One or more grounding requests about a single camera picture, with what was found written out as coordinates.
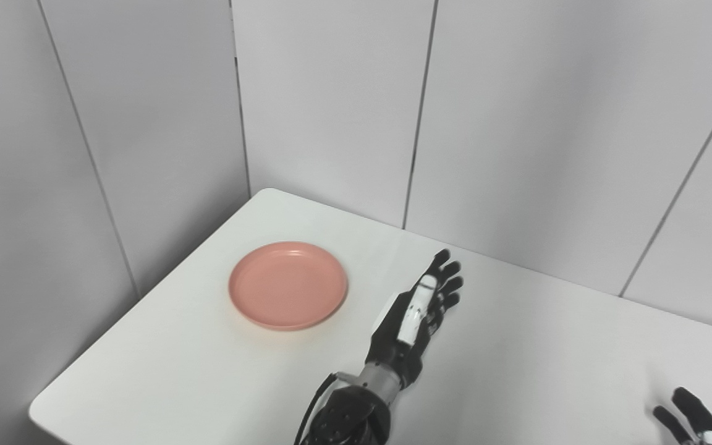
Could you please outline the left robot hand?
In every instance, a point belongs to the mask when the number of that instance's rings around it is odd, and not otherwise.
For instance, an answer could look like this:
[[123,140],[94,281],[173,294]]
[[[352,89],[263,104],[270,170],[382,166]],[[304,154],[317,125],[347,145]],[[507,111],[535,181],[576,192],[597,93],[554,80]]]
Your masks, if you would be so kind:
[[365,363],[387,367],[401,389],[415,383],[423,371],[423,355],[443,324],[447,311],[460,302],[464,285],[461,263],[450,250],[435,254],[418,281],[399,293],[371,336]]

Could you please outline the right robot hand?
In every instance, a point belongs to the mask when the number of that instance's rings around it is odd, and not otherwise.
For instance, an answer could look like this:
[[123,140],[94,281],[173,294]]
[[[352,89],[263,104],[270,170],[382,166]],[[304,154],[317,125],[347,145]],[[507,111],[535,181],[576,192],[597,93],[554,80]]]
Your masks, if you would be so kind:
[[703,401],[684,387],[677,387],[671,401],[690,425],[690,433],[680,420],[663,405],[652,410],[655,419],[666,428],[678,444],[712,444],[712,413]]

